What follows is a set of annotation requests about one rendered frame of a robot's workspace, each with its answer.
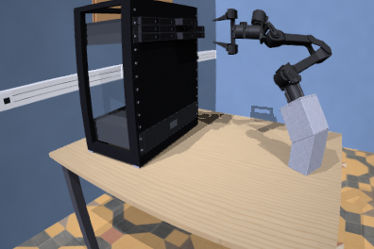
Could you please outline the black server rack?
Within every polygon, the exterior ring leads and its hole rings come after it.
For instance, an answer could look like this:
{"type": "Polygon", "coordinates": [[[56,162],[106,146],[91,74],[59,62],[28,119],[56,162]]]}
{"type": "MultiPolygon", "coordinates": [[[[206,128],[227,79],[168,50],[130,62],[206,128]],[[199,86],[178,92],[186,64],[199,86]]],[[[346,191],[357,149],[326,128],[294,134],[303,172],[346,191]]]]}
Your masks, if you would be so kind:
{"type": "Polygon", "coordinates": [[[198,124],[197,39],[205,38],[205,26],[195,20],[197,8],[158,0],[110,0],[74,10],[89,152],[141,168],[198,124]],[[115,12],[121,19],[86,24],[85,13],[97,12],[115,12]],[[87,45],[114,43],[122,43],[126,105],[94,118],[87,45]]]}

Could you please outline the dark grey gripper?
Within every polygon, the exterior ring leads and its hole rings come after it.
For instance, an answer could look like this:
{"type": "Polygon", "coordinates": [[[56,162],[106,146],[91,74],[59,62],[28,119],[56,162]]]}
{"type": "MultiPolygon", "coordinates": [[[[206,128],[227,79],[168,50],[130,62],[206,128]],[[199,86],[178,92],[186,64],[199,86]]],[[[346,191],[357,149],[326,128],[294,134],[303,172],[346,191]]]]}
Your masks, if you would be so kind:
{"type": "Polygon", "coordinates": [[[213,43],[216,43],[224,48],[226,48],[226,51],[228,51],[229,55],[235,55],[238,53],[238,44],[235,44],[235,39],[249,39],[248,36],[248,27],[249,25],[236,25],[235,19],[237,18],[237,10],[234,8],[228,8],[228,12],[225,13],[225,15],[214,19],[215,21],[223,21],[223,20],[230,20],[230,43],[225,42],[219,42],[219,41],[213,41],[213,43]],[[232,25],[231,25],[231,19],[232,19],[232,25]],[[234,30],[234,38],[232,37],[231,31],[234,30]]]}

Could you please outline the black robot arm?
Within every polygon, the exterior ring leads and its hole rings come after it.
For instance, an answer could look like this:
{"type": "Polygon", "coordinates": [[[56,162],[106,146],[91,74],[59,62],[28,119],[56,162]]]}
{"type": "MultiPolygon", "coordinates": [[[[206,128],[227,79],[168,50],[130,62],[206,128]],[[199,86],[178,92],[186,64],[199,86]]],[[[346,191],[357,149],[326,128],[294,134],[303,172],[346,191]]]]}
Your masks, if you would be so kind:
{"type": "Polygon", "coordinates": [[[261,9],[255,9],[252,14],[252,25],[248,27],[249,38],[252,40],[260,39],[260,44],[264,43],[269,48],[282,45],[305,46],[310,53],[309,57],[295,65],[290,65],[290,62],[282,65],[274,74],[274,82],[282,91],[285,91],[284,95],[289,104],[289,102],[291,103],[299,97],[304,96],[302,88],[298,83],[301,81],[299,71],[304,71],[305,68],[311,67],[310,65],[322,63],[332,55],[332,50],[326,43],[316,39],[313,35],[283,33],[281,30],[276,29],[270,22],[267,23],[267,21],[268,16],[266,16],[265,12],[261,9]],[[267,32],[268,29],[269,31],[267,32]],[[265,34],[266,32],[267,34],[265,34]],[[320,46],[319,51],[316,50],[316,52],[312,44],[320,46]],[[316,53],[314,54],[314,52],[316,53]],[[317,63],[315,63],[316,61],[317,63]]]}

